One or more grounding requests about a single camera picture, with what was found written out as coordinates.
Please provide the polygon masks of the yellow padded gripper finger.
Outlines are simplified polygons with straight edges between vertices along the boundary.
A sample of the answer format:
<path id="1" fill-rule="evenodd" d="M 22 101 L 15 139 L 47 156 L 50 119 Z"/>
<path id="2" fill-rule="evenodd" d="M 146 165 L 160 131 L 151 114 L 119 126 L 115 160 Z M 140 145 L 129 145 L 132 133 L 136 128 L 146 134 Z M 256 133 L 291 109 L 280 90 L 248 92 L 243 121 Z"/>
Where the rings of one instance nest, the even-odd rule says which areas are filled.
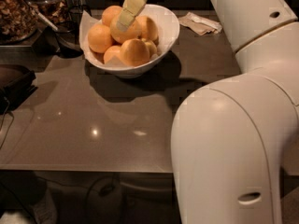
<path id="1" fill-rule="evenodd" d="M 117 28 L 122 32 L 127 31 L 146 3 L 147 0 L 124 0 L 121 13 L 116 23 Z"/>

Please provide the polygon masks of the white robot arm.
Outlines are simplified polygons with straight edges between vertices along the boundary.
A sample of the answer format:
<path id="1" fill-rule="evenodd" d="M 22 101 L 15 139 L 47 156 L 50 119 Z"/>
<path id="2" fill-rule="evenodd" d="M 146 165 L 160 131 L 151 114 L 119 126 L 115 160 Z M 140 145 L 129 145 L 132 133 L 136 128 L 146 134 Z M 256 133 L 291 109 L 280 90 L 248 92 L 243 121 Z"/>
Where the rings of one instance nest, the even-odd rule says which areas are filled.
<path id="1" fill-rule="evenodd" d="M 182 224 L 282 224 L 281 156 L 299 131 L 299 22 L 284 0 L 210 0 L 241 73 L 180 105 L 171 159 Z"/>

